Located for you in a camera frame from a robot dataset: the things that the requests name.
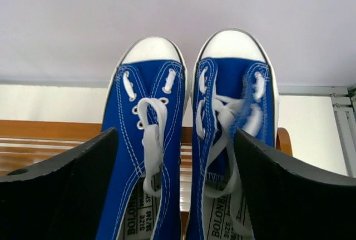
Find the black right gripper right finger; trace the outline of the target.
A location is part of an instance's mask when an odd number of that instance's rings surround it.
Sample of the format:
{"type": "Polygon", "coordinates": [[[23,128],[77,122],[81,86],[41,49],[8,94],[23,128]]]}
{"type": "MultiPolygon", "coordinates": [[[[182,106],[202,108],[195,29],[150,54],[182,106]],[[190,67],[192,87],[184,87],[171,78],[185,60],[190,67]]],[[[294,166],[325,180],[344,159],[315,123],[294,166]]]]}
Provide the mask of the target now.
{"type": "Polygon", "coordinates": [[[355,178],[312,166],[240,129],[235,155],[255,239],[355,239],[355,178]]]}

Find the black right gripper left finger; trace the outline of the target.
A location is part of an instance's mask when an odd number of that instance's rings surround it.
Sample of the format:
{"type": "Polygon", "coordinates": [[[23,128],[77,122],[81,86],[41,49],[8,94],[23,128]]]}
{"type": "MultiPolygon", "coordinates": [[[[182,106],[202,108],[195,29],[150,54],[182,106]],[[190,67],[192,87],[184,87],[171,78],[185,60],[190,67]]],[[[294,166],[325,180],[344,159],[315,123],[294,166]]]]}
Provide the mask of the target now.
{"type": "Polygon", "coordinates": [[[1,239],[95,239],[117,130],[1,177],[1,239]]]}

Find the blue sneaker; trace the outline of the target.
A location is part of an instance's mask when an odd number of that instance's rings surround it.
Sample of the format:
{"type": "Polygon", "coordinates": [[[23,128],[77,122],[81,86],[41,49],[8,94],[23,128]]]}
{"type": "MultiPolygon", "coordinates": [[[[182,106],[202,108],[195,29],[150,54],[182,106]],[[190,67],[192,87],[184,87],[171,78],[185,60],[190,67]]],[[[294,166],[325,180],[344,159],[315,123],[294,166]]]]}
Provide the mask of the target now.
{"type": "Polygon", "coordinates": [[[192,74],[192,181],[186,239],[252,239],[234,134],[275,146],[279,93],[267,53],[238,28],[213,34],[192,74]]]}
{"type": "Polygon", "coordinates": [[[164,37],[134,43],[108,88],[102,129],[118,147],[97,239],[181,239],[180,152],[187,69],[164,37]]]}

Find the wooden shoe shelf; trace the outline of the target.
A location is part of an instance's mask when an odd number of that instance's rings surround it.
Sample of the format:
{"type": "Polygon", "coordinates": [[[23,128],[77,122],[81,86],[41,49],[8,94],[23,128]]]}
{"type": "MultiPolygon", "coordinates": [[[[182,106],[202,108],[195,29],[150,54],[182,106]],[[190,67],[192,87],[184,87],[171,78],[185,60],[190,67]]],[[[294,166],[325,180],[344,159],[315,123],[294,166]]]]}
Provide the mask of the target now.
{"type": "MultiPolygon", "coordinates": [[[[97,136],[99,123],[1,120],[1,175],[35,164],[97,136]]],[[[192,127],[182,128],[181,199],[182,227],[190,206],[192,127]]]]}

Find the aluminium corner frame post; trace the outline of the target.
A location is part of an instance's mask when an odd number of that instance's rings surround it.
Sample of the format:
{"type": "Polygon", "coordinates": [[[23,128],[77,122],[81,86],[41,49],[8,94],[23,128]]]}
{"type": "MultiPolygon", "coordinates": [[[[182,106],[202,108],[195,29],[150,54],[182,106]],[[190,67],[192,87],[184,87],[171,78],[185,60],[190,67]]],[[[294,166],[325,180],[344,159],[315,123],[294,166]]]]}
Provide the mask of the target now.
{"type": "Polygon", "coordinates": [[[280,86],[279,92],[281,149],[355,177],[355,95],[336,86],[280,86]]]}

